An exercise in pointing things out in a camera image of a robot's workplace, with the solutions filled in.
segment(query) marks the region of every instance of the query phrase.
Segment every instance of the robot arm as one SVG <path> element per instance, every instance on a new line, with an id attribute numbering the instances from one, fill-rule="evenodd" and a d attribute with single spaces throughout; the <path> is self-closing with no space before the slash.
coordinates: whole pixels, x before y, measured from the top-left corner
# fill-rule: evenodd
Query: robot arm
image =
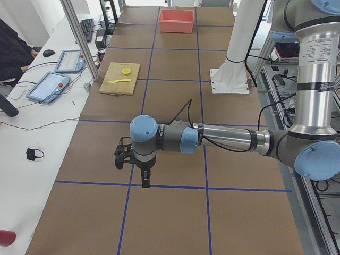
<path id="1" fill-rule="evenodd" d="M 117 146 L 116 166 L 136 163 L 142 186 L 150 186 L 156 151 L 194 153 L 199 145 L 235 152 L 256 151 L 276 158 L 312 180 L 333 177 L 340 168 L 340 145 L 330 126 L 340 35 L 338 0 L 275 0 L 273 29 L 300 39 L 295 123 L 286 131 L 251 131 L 175 121 L 157 124 L 147 115 L 130 125 L 132 143 Z"/>

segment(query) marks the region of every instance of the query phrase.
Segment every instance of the tablet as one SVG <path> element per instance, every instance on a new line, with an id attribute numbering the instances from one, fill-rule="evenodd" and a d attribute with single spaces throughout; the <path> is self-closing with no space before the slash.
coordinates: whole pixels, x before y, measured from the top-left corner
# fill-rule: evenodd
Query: tablet
<path id="1" fill-rule="evenodd" d="M 63 50 L 55 67 L 56 73 L 79 73 L 85 64 L 80 50 Z"/>
<path id="2" fill-rule="evenodd" d="M 65 74 L 48 72 L 26 94 L 26 97 L 42 103 L 52 102 L 69 84 L 70 77 Z"/>

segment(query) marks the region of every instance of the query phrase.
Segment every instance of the red plastic container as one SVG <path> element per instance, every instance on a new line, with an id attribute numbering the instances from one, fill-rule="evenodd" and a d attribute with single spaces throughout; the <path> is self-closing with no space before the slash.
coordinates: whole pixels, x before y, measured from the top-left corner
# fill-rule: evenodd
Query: red plastic container
<path id="1" fill-rule="evenodd" d="M 192 33 L 193 10 L 161 9 L 158 24 L 161 32 Z"/>
<path id="2" fill-rule="evenodd" d="M 12 231 L 0 229 L 0 246 L 10 246 L 16 238 L 16 234 Z"/>

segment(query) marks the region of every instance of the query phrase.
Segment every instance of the red cup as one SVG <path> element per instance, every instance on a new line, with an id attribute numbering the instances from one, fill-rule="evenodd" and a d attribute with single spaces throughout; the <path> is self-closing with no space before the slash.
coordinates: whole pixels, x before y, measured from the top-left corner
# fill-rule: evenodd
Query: red cup
<path id="1" fill-rule="evenodd" d="M 0 246 L 10 246 L 15 241 L 16 234 L 0 229 Z"/>

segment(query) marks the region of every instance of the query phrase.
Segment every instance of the yellow round object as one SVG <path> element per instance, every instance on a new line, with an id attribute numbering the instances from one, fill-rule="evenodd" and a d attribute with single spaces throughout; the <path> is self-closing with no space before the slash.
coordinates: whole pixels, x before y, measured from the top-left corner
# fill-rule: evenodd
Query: yellow round object
<path id="1" fill-rule="evenodd" d="M 124 69 L 122 70 L 122 73 L 125 74 L 125 75 L 127 75 L 127 74 L 131 73 L 131 69 L 130 69 L 130 68 L 124 68 Z"/>

